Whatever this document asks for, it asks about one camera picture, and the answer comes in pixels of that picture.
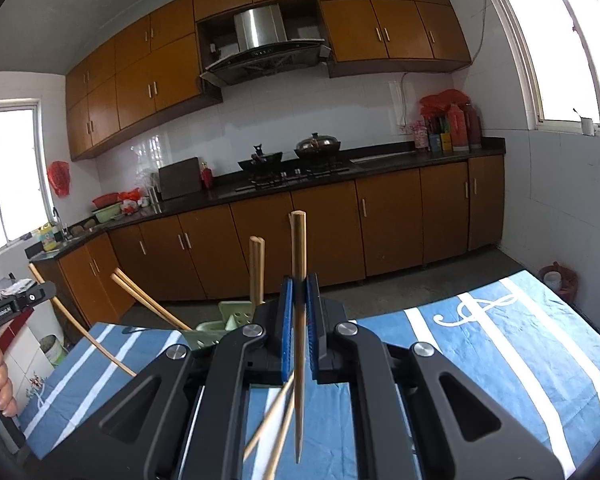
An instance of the metal bolt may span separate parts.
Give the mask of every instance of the metal bolt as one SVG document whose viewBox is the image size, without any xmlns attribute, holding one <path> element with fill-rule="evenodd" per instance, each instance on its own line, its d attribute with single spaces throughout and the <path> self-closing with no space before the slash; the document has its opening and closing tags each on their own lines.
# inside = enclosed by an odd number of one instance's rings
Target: metal bolt
<svg viewBox="0 0 600 480">
<path fill-rule="evenodd" d="M 187 347 L 184 345 L 171 345 L 167 348 L 167 357 L 169 359 L 183 359 L 185 355 L 187 355 Z"/>
<path fill-rule="evenodd" d="M 358 333 L 358 327 L 349 321 L 338 323 L 336 330 L 342 335 L 356 335 Z"/>
<path fill-rule="evenodd" d="M 430 345 L 429 343 L 418 341 L 415 345 L 413 345 L 413 351 L 416 352 L 416 355 L 419 355 L 420 357 L 431 357 L 436 349 L 433 348 L 433 345 Z"/>
<path fill-rule="evenodd" d="M 250 324 L 242 327 L 242 333 L 247 337 L 261 336 L 264 330 L 260 325 Z"/>
</svg>

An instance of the countertop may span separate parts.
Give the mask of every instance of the countertop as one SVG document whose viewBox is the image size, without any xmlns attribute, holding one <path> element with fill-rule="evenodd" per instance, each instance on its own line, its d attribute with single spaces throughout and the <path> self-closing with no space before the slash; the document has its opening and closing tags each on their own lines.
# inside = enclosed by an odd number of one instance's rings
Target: countertop
<svg viewBox="0 0 600 480">
<path fill-rule="evenodd" d="M 483 139 L 484 147 L 479 150 L 471 150 L 470 152 L 455 152 L 455 153 L 431 153 L 431 152 L 400 152 L 387 154 L 373 154 L 364 156 L 359 150 L 356 150 L 361 156 L 358 158 L 352 157 L 352 166 L 345 173 L 330 174 L 320 178 L 303 178 L 286 184 L 267 188 L 267 189 L 249 189 L 236 191 L 236 188 L 246 186 L 248 184 L 247 177 L 242 180 L 233 180 L 226 184 L 220 184 L 211 190 L 202 190 L 196 193 L 166 200 L 156 205 L 151 205 L 142 208 L 138 212 L 125 216 L 119 220 L 113 220 L 100 224 L 89 230 L 85 234 L 72 238 L 71 240 L 58 244 L 58 248 L 48 253 L 38 253 L 30 262 L 42 262 L 61 258 L 65 254 L 84 245 L 89 240 L 95 238 L 99 234 L 112 231 L 114 229 L 138 224 L 147 220 L 154 220 L 166 216 L 177 215 L 196 209 L 205 207 L 238 202 L 238 200 L 246 200 L 280 192 L 289 192 L 296 189 L 305 189 L 308 187 L 323 186 L 325 184 L 334 184 L 336 182 L 344 182 L 365 176 L 371 176 L 381 173 L 389 173 L 398 170 L 410 170 L 413 168 L 424 168 L 426 166 L 436 166 L 439 164 L 448 164 L 450 162 L 462 162 L 476 156 L 501 155 L 505 153 L 504 139 L 497 137 L 485 137 Z"/>
</svg>

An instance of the striped tablecloth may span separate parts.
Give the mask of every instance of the striped tablecloth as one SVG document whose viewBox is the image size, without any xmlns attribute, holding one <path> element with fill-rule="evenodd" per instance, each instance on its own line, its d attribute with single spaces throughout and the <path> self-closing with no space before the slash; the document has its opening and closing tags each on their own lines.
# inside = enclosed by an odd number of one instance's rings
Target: striped tablecloth
<svg viewBox="0 0 600 480">
<path fill-rule="evenodd" d="M 517 418 L 560 460 L 566 476 L 600 439 L 600 336 L 526 271 L 417 308 L 354 320 L 382 340 L 410 346 L 430 342 Z M 179 332 L 97 324 L 91 333 L 118 359 L 139 371 Z M 27 442 L 43 457 L 130 380 L 85 340 L 46 380 L 20 416 Z M 248 436 L 277 388 L 254 388 Z M 278 479 L 355 479 L 356 459 L 347 385 L 309 381 L 304 451 L 294 462 L 293 428 Z M 282 409 L 243 478 L 260 480 Z"/>
</svg>

